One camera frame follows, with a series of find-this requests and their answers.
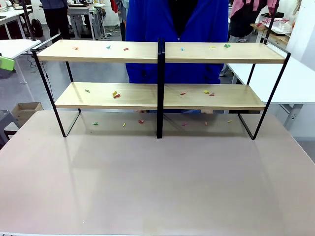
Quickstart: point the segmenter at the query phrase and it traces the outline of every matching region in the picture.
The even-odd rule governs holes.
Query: wooden shelf board
[[[204,90],[214,92],[215,96],[210,97]],[[114,91],[121,97],[114,99]],[[74,82],[55,104],[57,108],[156,110],[157,86]],[[246,85],[165,85],[165,109],[261,111],[264,107]]]
[[[158,44],[151,42],[59,40],[37,56],[39,60],[48,61],[157,63]]]
[[[284,63],[284,57],[262,43],[165,43],[169,63]]]
[[[121,97],[113,98],[114,91]],[[55,105],[57,108],[156,110],[157,94],[156,85],[74,82]]]
[[[215,96],[210,97],[204,90]],[[164,89],[164,108],[261,111],[265,105],[247,85],[168,84]]]

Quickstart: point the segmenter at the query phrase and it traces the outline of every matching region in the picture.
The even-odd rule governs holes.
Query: clothing
[[[233,6],[232,6],[231,18],[235,14],[235,12],[242,9],[245,1],[246,1],[246,4],[250,4],[251,2],[251,0],[234,0]],[[252,9],[253,11],[258,10],[260,1],[261,0],[253,0],[253,9]],[[269,7],[270,12],[273,12],[273,9],[275,8],[276,3],[277,3],[277,0],[267,0],[267,6]]]
[[[231,16],[230,34],[234,37],[242,38],[252,32],[251,24],[255,23],[261,10],[266,6],[268,0],[260,0],[257,11],[253,11],[254,0]]]
[[[115,0],[115,3],[117,5],[117,11],[118,11],[118,17],[119,22],[126,22],[127,20],[127,11],[126,8],[123,5],[122,0]]]
[[[110,4],[112,6],[113,12],[117,13],[118,12],[118,7],[117,7],[117,4],[115,3],[115,0],[110,0]]]
[[[186,24],[197,6],[198,0],[168,0],[173,24],[178,37],[182,35]]]
[[[124,8],[126,8],[126,13],[128,15],[128,9],[129,9],[129,0],[122,0]]]
[[[199,0],[178,39],[168,0],[130,0],[126,27],[127,41],[226,42],[228,0]],[[126,64],[130,83],[156,84],[157,64]],[[219,84],[222,64],[167,63],[167,84]]]
[[[50,36],[61,34],[63,39],[70,39],[67,8],[44,9],[45,18],[49,27]]]
[[[126,41],[126,26],[124,22],[120,23],[120,33],[122,35],[122,41]]]
[[[68,8],[67,0],[40,0],[40,2],[45,10]]]

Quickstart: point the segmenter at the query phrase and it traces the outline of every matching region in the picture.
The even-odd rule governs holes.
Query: black metal frame
[[[273,46],[275,46],[275,47],[277,47],[278,49],[280,49],[280,50],[282,50],[283,52],[285,52],[285,53],[286,53],[286,58],[285,58],[285,60],[284,60],[283,66],[282,66],[282,68],[281,68],[281,71],[280,71],[280,73],[279,73],[279,75],[278,75],[278,78],[277,78],[277,80],[276,80],[276,83],[275,83],[275,85],[274,85],[274,87],[273,87],[273,89],[272,89],[272,91],[271,91],[270,97],[269,97],[269,99],[268,99],[268,101],[267,101],[267,104],[266,104],[266,106],[265,106],[265,109],[263,110],[263,113],[262,113],[262,115],[261,115],[261,118],[260,118],[260,120],[259,120],[258,126],[257,126],[257,128],[256,128],[254,134],[252,134],[252,132],[251,132],[250,129],[248,128],[248,126],[247,126],[246,122],[244,121],[242,115],[241,115],[240,113],[237,114],[238,117],[240,118],[242,124],[244,125],[246,131],[248,132],[250,138],[251,138],[252,140],[255,140],[256,137],[257,137],[257,134],[258,134],[258,132],[259,132],[259,129],[260,129],[260,127],[261,127],[261,124],[262,124],[262,122],[264,121],[264,118],[265,118],[265,116],[266,116],[266,114],[267,114],[267,111],[268,111],[268,108],[269,108],[269,106],[270,106],[271,100],[272,100],[272,98],[273,98],[273,96],[274,96],[274,94],[275,94],[275,92],[276,92],[276,89],[277,89],[277,87],[278,87],[278,84],[279,84],[279,82],[280,82],[280,79],[281,79],[281,77],[282,77],[282,75],[283,75],[283,73],[284,73],[284,70],[285,70],[285,68],[286,68],[286,65],[287,65],[287,63],[288,63],[288,61],[289,61],[289,59],[290,59],[290,57],[291,57],[291,53],[290,53],[290,52],[288,52],[287,50],[285,50],[285,49],[279,47],[277,44],[271,42],[271,41],[268,40],[267,38],[263,38],[263,37],[262,37],[261,40],[260,40],[260,42],[261,42],[261,43],[264,42],[265,44],[267,44],[267,42],[269,42],[269,43],[272,44]],[[253,65],[252,65],[252,70],[251,70],[251,72],[250,72],[250,76],[249,76],[249,78],[248,78],[247,85],[250,85],[250,81],[251,81],[252,74],[253,74],[253,72],[254,72],[255,66],[256,66],[256,64],[253,64]]]
[[[275,9],[274,9],[274,12],[272,13],[271,21],[270,21],[270,24],[269,24],[269,27],[268,27],[268,30],[267,30],[266,39],[269,38],[269,35],[271,33],[272,25],[274,24],[276,13],[277,13],[277,10],[279,8],[279,2],[280,2],[280,0],[277,0],[277,2],[275,4]]]
[[[42,69],[42,67],[41,67],[41,64],[40,64],[40,62],[39,62],[38,56],[37,56],[37,54],[36,54],[37,49],[38,49],[39,47],[45,45],[46,43],[52,41],[53,39],[55,39],[55,38],[57,38],[57,37],[60,37],[60,35],[57,34],[57,35],[51,37],[50,39],[46,40],[45,42],[43,42],[43,43],[37,45],[36,47],[32,48],[31,52],[32,52],[32,54],[33,54],[33,56],[34,56],[34,59],[35,59],[35,62],[36,62],[36,65],[37,65],[39,74],[40,74],[40,76],[41,76],[41,78],[42,78],[42,80],[43,80],[43,83],[44,83],[46,92],[47,92],[48,97],[49,97],[49,100],[50,100],[50,103],[51,103],[51,105],[52,105],[52,107],[53,107],[53,110],[54,110],[54,112],[55,112],[55,115],[56,115],[56,118],[57,118],[57,121],[58,121],[60,130],[61,130],[61,133],[63,134],[64,137],[67,137],[68,134],[70,133],[72,127],[74,126],[75,122],[77,121],[79,115],[81,114],[81,109],[78,109],[79,113],[75,116],[75,118],[74,118],[74,120],[72,121],[70,127],[69,127],[68,130],[65,132],[65,131],[64,131],[64,128],[63,128],[63,124],[62,124],[61,119],[60,119],[60,117],[59,117],[59,114],[58,114],[58,111],[57,111],[57,108],[56,108],[54,99],[53,99],[53,96],[52,96],[52,91],[49,90],[49,86],[48,86],[48,84],[47,84],[47,80],[46,80],[46,78],[45,78],[45,75],[44,75],[43,69]],[[68,69],[70,81],[73,82],[73,77],[72,77],[72,73],[71,73],[71,69],[70,69],[69,62],[66,61],[65,63],[66,63],[67,69]]]
[[[157,138],[163,137],[164,114],[164,79],[165,79],[165,40],[158,39],[157,51]]]

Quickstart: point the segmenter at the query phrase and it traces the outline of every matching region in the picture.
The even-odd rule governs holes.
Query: white table
[[[246,84],[252,64],[228,64],[234,72],[232,83]],[[262,102],[267,103],[282,64],[257,64],[250,86]],[[281,105],[288,113],[284,126],[289,130],[304,104],[315,104],[315,72],[290,58],[271,104]]]
[[[24,34],[24,30],[22,28],[21,25],[21,21],[20,21],[20,16],[24,14],[24,10],[11,10],[11,11],[6,11],[6,12],[1,12],[0,16],[6,16],[3,19],[0,19],[0,26],[4,25],[6,33],[8,34],[9,39],[11,39],[11,35],[9,32],[9,29],[7,27],[7,23],[12,22],[12,21],[17,21],[19,28],[20,28],[20,32],[22,34],[23,39],[25,39],[25,34]]]
[[[32,41],[30,39],[10,39],[10,40],[0,40],[0,53],[5,58],[10,58],[15,60],[15,70],[20,79],[20,83],[25,85],[27,82],[24,78],[20,65],[16,58],[27,50],[40,44],[40,40]]]

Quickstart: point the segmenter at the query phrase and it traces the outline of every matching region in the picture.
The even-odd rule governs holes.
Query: blue coat
[[[168,0],[130,0],[129,3],[127,41],[157,42],[159,37],[164,37],[166,42],[226,42],[227,33],[228,0],[198,0],[180,39]],[[129,63],[126,67],[130,83],[157,83],[157,64]],[[165,83],[219,84],[222,67],[222,64],[167,63]]]

